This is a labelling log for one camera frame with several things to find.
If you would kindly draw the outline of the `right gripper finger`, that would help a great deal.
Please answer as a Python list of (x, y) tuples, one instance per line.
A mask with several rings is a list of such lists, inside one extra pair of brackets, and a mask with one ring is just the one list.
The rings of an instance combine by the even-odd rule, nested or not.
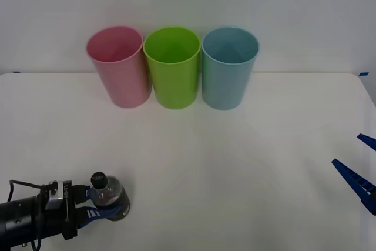
[(359, 134), (357, 138), (364, 142), (367, 146), (369, 146), (371, 149), (376, 150), (376, 139), (369, 137), (364, 134)]
[(333, 159), (331, 163), (357, 194), (361, 203), (375, 216), (375, 185), (345, 166), (339, 160)]

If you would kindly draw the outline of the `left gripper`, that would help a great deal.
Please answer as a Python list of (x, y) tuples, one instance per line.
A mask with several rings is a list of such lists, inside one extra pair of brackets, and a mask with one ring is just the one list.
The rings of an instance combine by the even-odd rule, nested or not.
[(95, 220), (106, 219), (111, 216), (109, 210), (102, 211), (94, 207), (80, 207), (75, 211), (75, 204), (79, 205), (90, 200), (90, 186), (74, 185), (70, 180), (63, 182), (62, 236), (65, 240), (73, 239), (78, 229), (85, 227)]

